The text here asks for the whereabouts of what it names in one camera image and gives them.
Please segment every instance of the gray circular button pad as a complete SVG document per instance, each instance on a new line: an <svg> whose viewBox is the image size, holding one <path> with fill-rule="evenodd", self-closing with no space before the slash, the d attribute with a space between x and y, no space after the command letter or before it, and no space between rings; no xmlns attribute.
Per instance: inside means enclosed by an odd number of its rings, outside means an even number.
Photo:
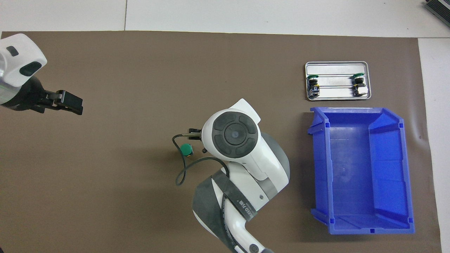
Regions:
<svg viewBox="0 0 450 253"><path fill-rule="evenodd" d="M229 158L248 155L256 146L258 133L255 122L243 113L225 112L214 121L212 142Z"/></svg>

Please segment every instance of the green cap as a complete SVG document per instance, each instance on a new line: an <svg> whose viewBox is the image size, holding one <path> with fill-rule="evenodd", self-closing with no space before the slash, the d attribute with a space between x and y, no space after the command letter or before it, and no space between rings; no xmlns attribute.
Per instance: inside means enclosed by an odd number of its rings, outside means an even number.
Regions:
<svg viewBox="0 0 450 253"><path fill-rule="evenodd" d="M353 78L362 77L363 75L364 75L364 73L356 73L353 75Z"/></svg>
<svg viewBox="0 0 450 253"><path fill-rule="evenodd" d="M191 156L194 153L191 144L188 143L181 145L180 149L184 156Z"/></svg>

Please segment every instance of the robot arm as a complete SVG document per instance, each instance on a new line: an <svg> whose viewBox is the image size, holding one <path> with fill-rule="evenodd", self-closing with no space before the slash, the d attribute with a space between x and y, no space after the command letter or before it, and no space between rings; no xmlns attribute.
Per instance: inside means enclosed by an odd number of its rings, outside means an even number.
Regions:
<svg viewBox="0 0 450 253"><path fill-rule="evenodd" d="M65 90L44 90L33 75L47 64L39 47L26 35L0 40L0 105L16 111L46 108L81 115L82 99Z"/></svg>
<svg viewBox="0 0 450 253"><path fill-rule="evenodd" d="M211 116L201 141L213 156L230 161L203 181L193 200L200 224L235 253L271 253L246 229L257 211L289 182L289 161L280 146L261 133L260 117L241 99Z"/></svg>

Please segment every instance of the round center button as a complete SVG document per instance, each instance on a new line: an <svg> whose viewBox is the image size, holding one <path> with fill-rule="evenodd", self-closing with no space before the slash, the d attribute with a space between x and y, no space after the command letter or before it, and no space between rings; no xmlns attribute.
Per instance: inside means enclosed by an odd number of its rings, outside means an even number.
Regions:
<svg viewBox="0 0 450 253"><path fill-rule="evenodd" d="M247 137L247 131L240 124L231 124L225 129L225 140L231 145L239 145Z"/></svg>

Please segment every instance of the white floor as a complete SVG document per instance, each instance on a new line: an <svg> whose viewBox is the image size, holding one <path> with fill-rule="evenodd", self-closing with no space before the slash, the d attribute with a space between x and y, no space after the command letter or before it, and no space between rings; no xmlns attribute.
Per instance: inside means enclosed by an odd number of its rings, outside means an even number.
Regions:
<svg viewBox="0 0 450 253"><path fill-rule="evenodd" d="M450 28L424 0L0 0L1 31L183 31L416 37L442 252L450 253Z"/></svg>

